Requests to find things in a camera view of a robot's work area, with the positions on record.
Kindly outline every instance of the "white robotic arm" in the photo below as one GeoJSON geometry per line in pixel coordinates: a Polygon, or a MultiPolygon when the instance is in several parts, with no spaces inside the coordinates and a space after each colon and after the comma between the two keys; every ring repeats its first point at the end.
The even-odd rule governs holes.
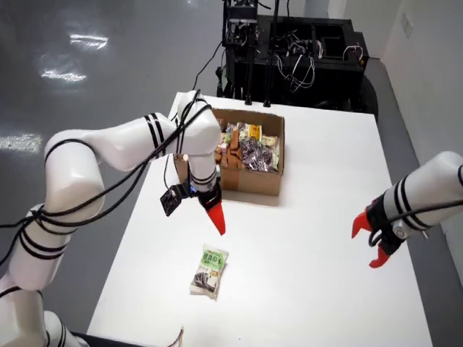
{"type": "Polygon", "coordinates": [[[354,220],[352,238],[360,229],[378,245],[373,268],[383,266],[409,237],[463,211],[463,158],[442,152],[377,197],[354,220]]]}
{"type": "MultiPolygon", "coordinates": [[[[152,113],[110,129],[60,132],[49,140],[45,149],[46,200],[43,206],[32,209],[43,209],[46,214],[42,220],[30,220],[17,234],[7,274],[0,280],[0,346],[41,346],[40,340],[46,343],[38,291],[53,280],[76,227],[91,221],[103,207],[105,189],[98,159],[117,170],[137,173],[138,180],[156,148],[165,147],[153,158],[188,154],[190,183],[219,232],[225,232],[214,158],[220,127],[210,106],[195,91],[183,96],[177,115],[169,121],[152,113]],[[189,121],[188,127],[178,132],[177,124],[189,121]],[[173,137],[176,138],[165,146],[173,137]],[[74,210],[94,197],[97,198],[91,203],[74,210]]],[[[47,317],[51,322],[48,335],[49,330],[63,331],[63,325],[62,329],[56,327],[56,315],[47,313],[47,317]]],[[[50,337],[50,346],[57,338],[50,337]]],[[[61,340],[60,347],[78,346],[76,343],[69,334],[67,344],[61,340]]]]}

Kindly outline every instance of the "white table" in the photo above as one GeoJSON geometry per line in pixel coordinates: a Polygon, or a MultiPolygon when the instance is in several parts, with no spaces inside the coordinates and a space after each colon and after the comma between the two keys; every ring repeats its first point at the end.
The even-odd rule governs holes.
{"type": "Polygon", "coordinates": [[[195,200],[164,215],[165,161],[153,162],[88,334],[167,346],[184,326],[185,347],[431,346],[407,246],[373,270],[368,233],[351,240],[391,186],[373,115],[205,99],[285,117],[281,194],[225,192],[220,237],[195,200]],[[204,243],[229,251],[217,301],[189,294],[204,243]]]}

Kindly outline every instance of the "snack package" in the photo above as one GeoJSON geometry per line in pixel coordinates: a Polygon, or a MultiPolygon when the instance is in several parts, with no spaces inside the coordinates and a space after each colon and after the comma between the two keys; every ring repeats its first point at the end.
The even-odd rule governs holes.
{"type": "Polygon", "coordinates": [[[239,142],[243,140],[256,139],[257,141],[262,141],[262,126],[246,123],[237,124],[239,131],[239,142]]]}
{"type": "Polygon", "coordinates": [[[262,145],[272,149],[271,167],[278,171],[278,162],[280,159],[280,139],[277,136],[262,136],[262,145]]]}
{"type": "Polygon", "coordinates": [[[277,136],[265,136],[262,135],[262,144],[275,150],[276,146],[279,145],[280,139],[277,136]]]}
{"type": "Polygon", "coordinates": [[[243,164],[248,170],[273,172],[272,149],[262,146],[256,139],[244,140],[241,143],[243,164]]]}
{"type": "Polygon", "coordinates": [[[217,299],[218,286],[229,253],[205,244],[203,257],[190,284],[191,294],[207,295],[217,299]]]}

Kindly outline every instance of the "green label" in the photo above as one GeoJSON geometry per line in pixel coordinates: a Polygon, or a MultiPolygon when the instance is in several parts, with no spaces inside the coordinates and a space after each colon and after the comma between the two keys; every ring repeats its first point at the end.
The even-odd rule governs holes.
{"type": "Polygon", "coordinates": [[[211,269],[222,270],[224,267],[224,256],[218,252],[205,251],[201,262],[204,266],[211,269]]]}

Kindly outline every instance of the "cardboard box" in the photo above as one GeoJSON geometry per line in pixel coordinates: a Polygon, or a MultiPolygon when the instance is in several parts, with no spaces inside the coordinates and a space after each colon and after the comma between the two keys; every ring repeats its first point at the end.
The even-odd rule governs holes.
{"type": "MultiPolygon", "coordinates": [[[[223,190],[279,195],[281,177],[284,171],[284,118],[269,113],[258,113],[243,110],[213,109],[217,119],[225,123],[243,122],[262,125],[262,133],[267,136],[278,136],[280,139],[280,157],[278,173],[239,170],[235,168],[221,169],[221,185],[223,190]]],[[[187,179],[187,162],[181,157],[174,157],[175,166],[181,182],[187,179]]]]}

